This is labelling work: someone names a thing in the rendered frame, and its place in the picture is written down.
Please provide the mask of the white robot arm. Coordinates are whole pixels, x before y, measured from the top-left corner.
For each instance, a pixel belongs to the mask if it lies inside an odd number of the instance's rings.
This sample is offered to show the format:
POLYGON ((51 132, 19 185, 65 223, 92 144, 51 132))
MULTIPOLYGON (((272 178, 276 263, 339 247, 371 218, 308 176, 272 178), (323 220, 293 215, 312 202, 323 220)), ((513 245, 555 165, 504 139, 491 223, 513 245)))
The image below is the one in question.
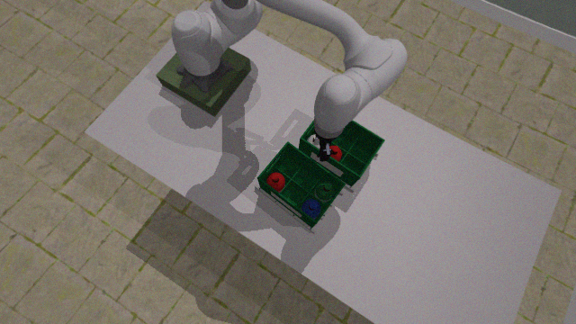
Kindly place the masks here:
POLYGON ((221 56, 257 27, 262 5, 333 33, 344 47, 347 71, 328 78, 314 104, 314 128, 322 138, 339 136, 405 68, 408 55, 399 40, 366 33, 350 15, 325 1, 212 0, 206 11, 185 10, 172 22, 172 40, 183 62, 176 69, 184 75, 183 88, 196 84, 208 93, 233 69, 221 56))

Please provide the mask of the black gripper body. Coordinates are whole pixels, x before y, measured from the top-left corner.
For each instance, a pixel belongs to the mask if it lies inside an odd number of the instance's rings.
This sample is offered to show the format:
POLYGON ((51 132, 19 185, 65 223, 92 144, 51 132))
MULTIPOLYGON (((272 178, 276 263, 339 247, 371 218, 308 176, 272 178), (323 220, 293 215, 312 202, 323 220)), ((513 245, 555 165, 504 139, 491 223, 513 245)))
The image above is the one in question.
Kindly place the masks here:
POLYGON ((335 138, 332 138, 332 139, 324 139, 324 138, 322 138, 320 135, 317 134, 317 132, 315 131, 315 128, 314 128, 314 132, 315 132, 316 137, 317 137, 319 140, 322 140, 322 144, 323 144, 325 147, 327 146, 327 143, 329 143, 329 145, 331 145, 331 141, 333 141, 333 140, 335 139, 335 138))

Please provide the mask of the blue bottle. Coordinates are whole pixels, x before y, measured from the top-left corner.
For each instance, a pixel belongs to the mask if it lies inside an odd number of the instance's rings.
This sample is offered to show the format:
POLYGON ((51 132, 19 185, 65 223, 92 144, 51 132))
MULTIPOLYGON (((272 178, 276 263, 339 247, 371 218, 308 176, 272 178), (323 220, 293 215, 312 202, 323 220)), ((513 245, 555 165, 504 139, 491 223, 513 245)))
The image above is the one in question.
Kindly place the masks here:
POLYGON ((308 199, 303 203, 301 210, 315 220, 321 211, 320 203, 314 199, 308 199))

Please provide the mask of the green bottle crate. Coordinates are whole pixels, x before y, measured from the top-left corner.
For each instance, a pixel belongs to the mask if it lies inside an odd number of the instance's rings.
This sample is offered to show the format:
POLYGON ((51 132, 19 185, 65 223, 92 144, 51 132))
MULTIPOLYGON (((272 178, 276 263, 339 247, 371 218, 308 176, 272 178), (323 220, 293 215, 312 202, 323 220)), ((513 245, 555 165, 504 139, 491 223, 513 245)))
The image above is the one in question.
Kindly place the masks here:
MULTIPOLYGON (((313 134, 315 134, 314 121, 302 134, 299 150, 317 162, 317 154, 320 153, 320 149, 307 141, 308 137, 313 134)), ((382 139, 359 123, 351 121, 343 129, 342 133, 331 141, 330 146, 338 146, 342 151, 340 161, 338 162, 333 157, 329 157, 328 161, 317 163, 352 187, 361 178, 384 142, 385 139, 382 139), (377 150, 374 152, 376 148, 377 150), (365 165, 366 160, 372 153, 374 153, 372 158, 365 165), (364 170, 359 175, 358 173, 362 168, 364 170)))
POLYGON ((312 228, 318 223, 345 185, 343 181, 296 147, 288 148, 276 155, 265 168, 260 180, 260 188, 312 228), (285 179, 285 187, 280 193, 266 183, 268 176, 274 172, 282 174, 285 179), (335 197, 333 195, 332 201, 330 199, 324 203, 314 196, 316 187, 322 181, 329 181, 334 185, 336 195, 334 194, 335 197), (303 203, 308 199, 314 199, 320 204, 321 215, 319 214, 319 218, 317 217, 315 220, 301 210, 303 203))

